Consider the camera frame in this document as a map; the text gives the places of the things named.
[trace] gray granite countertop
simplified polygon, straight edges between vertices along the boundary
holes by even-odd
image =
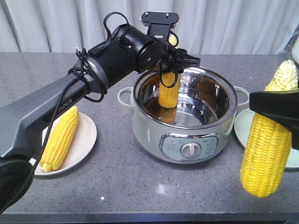
[[[201,66],[249,92],[261,91],[284,55],[202,55]],[[66,75],[75,54],[0,53],[0,106]],[[36,176],[25,196],[0,215],[0,223],[92,223],[141,221],[296,220],[299,173],[286,170],[266,198],[240,182],[243,148],[232,132],[223,151],[194,165],[155,158],[135,139],[132,114],[117,102],[133,86],[133,73],[108,90],[104,100],[77,103],[98,131],[90,154],[72,169]]]

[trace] curtain fold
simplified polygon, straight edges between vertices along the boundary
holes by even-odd
[[[90,49],[112,11],[144,33],[142,12],[178,13],[173,31],[190,54],[280,54],[299,24],[298,0],[0,0],[0,51]],[[107,26],[122,23],[113,15]]]

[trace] white plate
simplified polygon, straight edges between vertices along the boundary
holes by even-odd
[[[55,127],[60,118],[53,123]],[[46,128],[43,131],[43,138],[47,132]],[[35,175],[54,175],[62,173],[80,163],[91,151],[97,138],[97,128],[94,122],[85,114],[79,113],[79,123],[74,134],[69,151],[64,159],[63,164],[58,170],[43,173],[42,167],[38,165],[35,170]],[[35,159],[30,160],[31,164],[35,163]]]
[[[251,123],[255,112],[246,109],[240,112],[234,123],[235,134],[241,145],[245,148],[250,133]],[[299,168],[299,150],[291,148],[286,168]]]

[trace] button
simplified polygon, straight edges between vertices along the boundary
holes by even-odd
[[[181,153],[185,157],[195,157],[200,154],[200,146],[195,142],[186,143],[181,147]]]

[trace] boiled corn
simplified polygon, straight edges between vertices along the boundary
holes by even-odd
[[[177,44],[177,39],[174,35],[170,35],[169,43],[171,45]],[[163,83],[166,86],[170,86],[175,81],[175,74],[173,72],[168,72],[163,74]],[[179,89],[179,81],[180,75],[178,74],[177,83],[171,87],[167,88],[160,82],[160,90],[159,90],[159,104],[164,108],[172,108],[175,107],[178,103],[178,89]]]
[[[265,91],[298,88],[293,61],[284,61]],[[241,168],[243,187],[252,195],[266,197],[280,185],[292,144],[292,133],[279,123],[256,113]]]
[[[71,107],[62,115],[49,136],[48,143],[39,164],[42,172],[57,170],[62,165],[71,145],[79,120],[78,108]]]

